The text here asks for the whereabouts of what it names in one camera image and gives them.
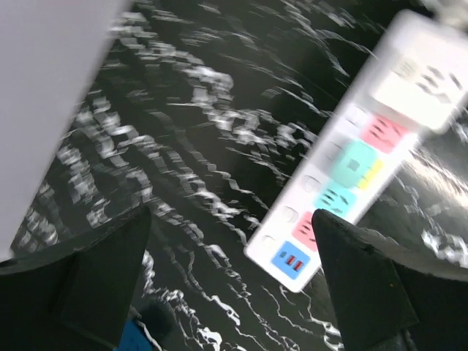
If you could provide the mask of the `white multicolour power strip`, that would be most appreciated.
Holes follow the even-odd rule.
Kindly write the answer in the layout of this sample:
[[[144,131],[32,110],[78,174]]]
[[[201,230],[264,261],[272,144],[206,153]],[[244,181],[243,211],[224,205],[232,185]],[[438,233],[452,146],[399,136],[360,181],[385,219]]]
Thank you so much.
[[[404,158],[467,103],[467,35],[401,11],[249,240],[245,255],[298,293],[321,266],[312,215],[358,222]]]

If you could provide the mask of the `white grey plug adapter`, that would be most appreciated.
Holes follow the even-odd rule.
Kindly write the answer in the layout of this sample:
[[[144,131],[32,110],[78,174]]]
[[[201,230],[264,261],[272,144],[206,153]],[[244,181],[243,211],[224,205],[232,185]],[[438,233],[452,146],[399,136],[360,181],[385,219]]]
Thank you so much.
[[[399,56],[369,96],[395,118],[441,132],[467,96],[467,66],[456,60]]]

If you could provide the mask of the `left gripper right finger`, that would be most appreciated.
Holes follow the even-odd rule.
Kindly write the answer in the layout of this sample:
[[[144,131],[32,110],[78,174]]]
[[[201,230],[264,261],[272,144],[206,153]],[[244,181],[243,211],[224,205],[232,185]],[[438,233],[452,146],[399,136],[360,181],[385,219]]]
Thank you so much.
[[[467,270],[326,210],[312,227],[346,350],[466,350]]]

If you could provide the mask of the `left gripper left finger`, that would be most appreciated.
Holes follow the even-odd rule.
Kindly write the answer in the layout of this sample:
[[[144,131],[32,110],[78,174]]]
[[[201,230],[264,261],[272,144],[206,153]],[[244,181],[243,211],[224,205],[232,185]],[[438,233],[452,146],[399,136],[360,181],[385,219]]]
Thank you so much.
[[[2,350],[114,350],[151,229],[140,206],[1,263]]]

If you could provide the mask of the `blue cube adapter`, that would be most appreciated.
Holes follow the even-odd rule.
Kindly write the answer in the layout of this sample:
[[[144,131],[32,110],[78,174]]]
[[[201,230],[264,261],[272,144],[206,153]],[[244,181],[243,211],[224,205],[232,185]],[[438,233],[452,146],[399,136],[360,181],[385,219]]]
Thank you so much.
[[[152,351],[153,348],[144,324],[136,319],[127,321],[116,351]]]

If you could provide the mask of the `teal plug adapter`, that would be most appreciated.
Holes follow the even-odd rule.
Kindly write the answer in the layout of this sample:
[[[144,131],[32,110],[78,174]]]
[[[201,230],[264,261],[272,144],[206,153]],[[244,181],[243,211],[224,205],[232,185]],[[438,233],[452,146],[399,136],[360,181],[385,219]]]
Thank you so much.
[[[377,155],[373,147],[362,141],[348,143],[333,164],[331,180],[345,188],[357,186],[377,160]]]

